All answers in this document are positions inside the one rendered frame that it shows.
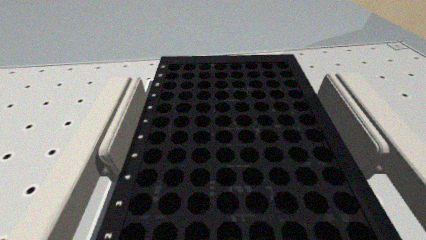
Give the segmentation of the black rectangular frame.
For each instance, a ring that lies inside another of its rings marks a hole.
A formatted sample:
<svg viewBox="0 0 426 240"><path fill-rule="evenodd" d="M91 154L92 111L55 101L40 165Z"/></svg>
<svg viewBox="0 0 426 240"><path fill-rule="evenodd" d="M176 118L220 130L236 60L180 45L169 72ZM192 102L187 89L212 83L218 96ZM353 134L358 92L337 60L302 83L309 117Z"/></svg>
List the black rectangular frame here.
<svg viewBox="0 0 426 240"><path fill-rule="evenodd" d="M146 91L147 96L148 96L150 87L152 85L152 82L153 82L153 79L148 79L148 82L147 82L146 87L145 87L145 91ZM104 219L104 216L105 216L106 210L108 208L108 205L109 205L110 199L112 197L115 186L116 186L116 183L112 183L109 180L109 183L107 185L107 188L105 190L105 193L103 195L100 206L98 208L98 211L96 213L96 216L94 218L94 221L92 223L92 226L90 228L90 231L88 233L86 240L96 240L100 226L101 226L101 222Z"/></svg>

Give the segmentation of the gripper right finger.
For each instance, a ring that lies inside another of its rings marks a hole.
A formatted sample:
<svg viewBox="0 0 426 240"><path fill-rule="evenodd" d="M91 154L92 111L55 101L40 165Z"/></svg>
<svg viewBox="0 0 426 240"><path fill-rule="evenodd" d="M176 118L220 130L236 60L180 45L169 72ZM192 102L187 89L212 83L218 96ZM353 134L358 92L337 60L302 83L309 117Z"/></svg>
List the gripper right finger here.
<svg viewBox="0 0 426 240"><path fill-rule="evenodd" d="M317 96L366 180L386 174L426 232L426 145L357 72L328 73Z"/></svg>

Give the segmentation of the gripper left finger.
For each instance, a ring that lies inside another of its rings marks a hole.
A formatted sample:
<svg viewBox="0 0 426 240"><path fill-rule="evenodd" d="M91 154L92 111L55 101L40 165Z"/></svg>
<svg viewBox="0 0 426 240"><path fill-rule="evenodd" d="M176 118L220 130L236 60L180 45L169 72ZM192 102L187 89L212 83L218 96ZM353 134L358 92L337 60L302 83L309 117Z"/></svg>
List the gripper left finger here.
<svg viewBox="0 0 426 240"><path fill-rule="evenodd" d="M110 77L6 240L72 240L100 177L117 182L147 95Z"/></svg>

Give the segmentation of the grey perforated base plate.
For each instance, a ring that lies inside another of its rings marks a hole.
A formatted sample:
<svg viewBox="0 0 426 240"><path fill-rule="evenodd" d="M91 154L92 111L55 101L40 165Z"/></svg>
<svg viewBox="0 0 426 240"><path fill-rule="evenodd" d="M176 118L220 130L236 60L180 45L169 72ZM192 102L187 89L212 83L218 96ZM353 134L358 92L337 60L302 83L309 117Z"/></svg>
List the grey perforated base plate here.
<svg viewBox="0 0 426 240"><path fill-rule="evenodd" d="M426 55L402 41L196 55L294 54L316 94L358 72L426 145ZM161 58L0 67L0 240L6 240L110 77L144 88ZM386 174L367 180L402 240L426 233ZM72 240L86 240L109 183L100 177Z"/></svg>

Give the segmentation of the black well plate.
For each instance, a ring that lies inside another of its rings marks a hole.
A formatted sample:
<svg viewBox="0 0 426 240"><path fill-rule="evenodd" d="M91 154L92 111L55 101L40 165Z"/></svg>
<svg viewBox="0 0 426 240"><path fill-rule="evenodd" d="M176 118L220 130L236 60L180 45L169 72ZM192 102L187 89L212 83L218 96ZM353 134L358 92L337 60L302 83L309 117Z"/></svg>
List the black well plate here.
<svg viewBox="0 0 426 240"><path fill-rule="evenodd" d="M161 56L96 240L402 238L294 54L271 54Z"/></svg>

